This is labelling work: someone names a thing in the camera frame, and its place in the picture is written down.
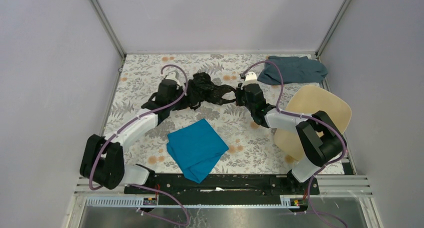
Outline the black trash bag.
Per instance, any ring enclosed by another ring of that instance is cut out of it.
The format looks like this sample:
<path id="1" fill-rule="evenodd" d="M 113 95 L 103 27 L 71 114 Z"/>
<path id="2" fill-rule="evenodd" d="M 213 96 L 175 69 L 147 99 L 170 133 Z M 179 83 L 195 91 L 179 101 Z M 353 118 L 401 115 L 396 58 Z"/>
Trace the black trash bag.
<path id="1" fill-rule="evenodd" d="M 230 85 L 217 85 L 213 83 L 209 74 L 198 72 L 188 80 L 186 96 L 183 99 L 187 107 L 196 110 L 202 102 L 222 106 L 233 103 L 236 99 L 225 99 L 223 96 L 227 93 L 236 93 L 236 89 Z"/>

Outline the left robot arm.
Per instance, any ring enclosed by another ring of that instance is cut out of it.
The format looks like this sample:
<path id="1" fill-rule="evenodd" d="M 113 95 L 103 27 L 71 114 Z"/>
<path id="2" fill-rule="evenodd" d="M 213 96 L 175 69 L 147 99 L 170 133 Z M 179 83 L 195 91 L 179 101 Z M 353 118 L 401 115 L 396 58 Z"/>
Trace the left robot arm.
<path id="1" fill-rule="evenodd" d="M 90 190 L 115 189 L 118 185 L 136 185 L 144 194 L 152 192 L 153 171 L 143 165 L 127 165 L 124 153 L 146 132 L 169 117 L 186 96 L 188 86 L 174 78 L 165 78 L 135 117 L 106 136 L 91 135 L 85 146 L 80 174 L 88 179 Z"/>

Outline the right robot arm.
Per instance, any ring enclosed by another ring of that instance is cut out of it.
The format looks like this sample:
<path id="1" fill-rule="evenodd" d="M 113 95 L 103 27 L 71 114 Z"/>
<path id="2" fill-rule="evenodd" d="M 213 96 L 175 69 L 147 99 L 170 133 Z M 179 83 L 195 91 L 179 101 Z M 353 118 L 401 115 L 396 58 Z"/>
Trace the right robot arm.
<path id="1" fill-rule="evenodd" d="M 343 134 L 352 109 L 321 87 L 302 86 L 282 110 L 267 103 L 258 83 L 240 83 L 235 97 L 236 105 L 246 107 L 256 124 L 276 130 L 275 145 L 298 161 L 286 181 L 293 194 L 301 193 L 306 180 L 346 150 Z"/>

